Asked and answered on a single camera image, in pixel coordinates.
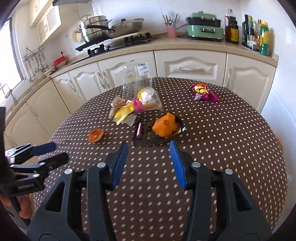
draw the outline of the pink utensil holder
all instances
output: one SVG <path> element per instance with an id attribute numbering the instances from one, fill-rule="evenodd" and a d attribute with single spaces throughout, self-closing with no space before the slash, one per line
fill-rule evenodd
<path id="1" fill-rule="evenodd" d="M 169 38 L 176 38 L 177 37 L 177 30 L 175 25 L 168 25 L 167 26 L 167 33 Z"/>

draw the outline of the bottle cap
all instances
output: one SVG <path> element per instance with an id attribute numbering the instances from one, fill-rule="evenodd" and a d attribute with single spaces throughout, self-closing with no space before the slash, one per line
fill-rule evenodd
<path id="1" fill-rule="evenodd" d="M 268 27 L 268 23 L 261 20 L 261 25 Z"/>

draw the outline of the drawer handle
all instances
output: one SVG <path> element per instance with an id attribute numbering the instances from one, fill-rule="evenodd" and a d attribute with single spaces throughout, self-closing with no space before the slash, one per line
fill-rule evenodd
<path id="1" fill-rule="evenodd" d="M 183 67 L 179 68 L 180 71 L 186 71 L 186 72 L 192 72 L 192 71 L 200 71 L 200 72 L 204 72 L 205 69 L 204 68 L 199 68 L 199 69 L 184 69 Z"/>

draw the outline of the human hand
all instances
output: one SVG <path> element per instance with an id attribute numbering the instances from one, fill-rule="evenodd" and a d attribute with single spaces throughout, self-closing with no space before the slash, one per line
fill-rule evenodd
<path id="1" fill-rule="evenodd" d="M 0 200 L 4 206 L 10 207 L 12 205 L 9 197 L 4 194 L 0 194 Z M 21 218 L 29 219 L 32 217 L 33 209 L 32 209 L 32 202 L 30 200 L 29 194 L 22 196 L 20 200 L 20 211 L 19 216 Z"/>

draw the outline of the round table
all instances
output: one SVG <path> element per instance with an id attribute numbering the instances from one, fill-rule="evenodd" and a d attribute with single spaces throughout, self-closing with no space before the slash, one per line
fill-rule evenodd
<path id="1" fill-rule="evenodd" d="M 231 168 L 258 202 L 271 228 L 281 214 L 287 192 L 284 158 L 279 142 L 262 116 L 227 88 L 209 84 L 220 102 L 195 101 L 191 85 L 194 80 L 154 78 L 153 87 L 162 101 L 159 110 L 139 114 L 153 120 L 166 112 L 178 115 L 187 131 L 176 136 L 179 148 L 191 154 L 209 169 Z M 117 239 L 180 240 L 188 216 L 191 191 L 177 184 L 169 154 L 169 143 L 155 147 L 135 148 L 131 140 L 135 127 L 116 125 L 108 119 L 110 103 L 121 94 L 117 87 L 102 93 L 71 114 L 50 139 L 58 146 L 53 153 L 66 152 L 67 165 L 51 171 L 46 189 L 34 195 L 36 208 L 66 168 L 86 170 L 117 151 L 122 141 L 129 146 L 128 159 L 121 183 L 107 192 L 110 215 Z M 104 129 L 104 138 L 91 144 L 90 131 Z M 86 190 L 82 193 L 82 221 L 88 232 Z M 216 193 L 212 191 L 210 232 L 215 231 Z"/>

